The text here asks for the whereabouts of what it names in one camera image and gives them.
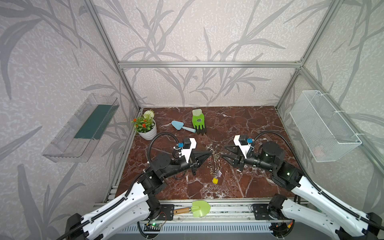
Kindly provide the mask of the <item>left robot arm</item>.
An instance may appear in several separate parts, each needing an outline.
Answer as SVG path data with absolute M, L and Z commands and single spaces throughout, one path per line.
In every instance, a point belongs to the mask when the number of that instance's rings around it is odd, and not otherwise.
M 172 155 L 158 154 L 151 158 L 155 141 L 169 136 L 176 145 Z M 130 226 L 144 220 L 152 220 L 161 214 L 157 194 L 167 186 L 166 179 L 190 170 L 193 175 L 212 156 L 211 151 L 198 151 L 194 138 L 183 141 L 171 133 L 157 134 L 149 144 L 147 159 L 149 166 L 136 176 L 126 190 L 111 202 L 84 216 L 74 214 L 67 220 L 61 240 L 107 240 Z

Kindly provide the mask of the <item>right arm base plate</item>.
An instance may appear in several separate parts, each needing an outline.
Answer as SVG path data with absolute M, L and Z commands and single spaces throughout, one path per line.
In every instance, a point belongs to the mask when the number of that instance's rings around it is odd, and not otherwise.
M 254 214 L 255 220 L 266 221 L 285 221 L 290 220 L 282 213 L 277 213 L 269 209 L 268 204 L 252 204 L 251 210 Z

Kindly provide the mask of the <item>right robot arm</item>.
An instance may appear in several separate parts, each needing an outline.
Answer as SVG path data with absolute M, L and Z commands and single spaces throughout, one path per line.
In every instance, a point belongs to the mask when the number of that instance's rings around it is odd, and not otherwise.
M 276 142 L 265 142 L 257 150 L 256 141 L 236 135 L 234 145 L 225 146 L 230 154 L 221 157 L 240 171 L 248 165 L 270 172 L 276 185 L 317 208 L 310 209 L 276 194 L 268 205 L 272 217 L 302 222 L 334 240 L 378 239 L 384 229 L 380 216 L 359 211 L 317 185 L 304 171 L 285 161 L 286 152 Z

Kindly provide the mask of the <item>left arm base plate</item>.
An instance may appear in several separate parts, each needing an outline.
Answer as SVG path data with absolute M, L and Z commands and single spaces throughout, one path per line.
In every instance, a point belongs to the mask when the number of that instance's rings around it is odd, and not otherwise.
M 152 221 L 172 221 L 174 218 L 175 205 L 161 204 L 160 209 L 156 210 L 150 219 Z

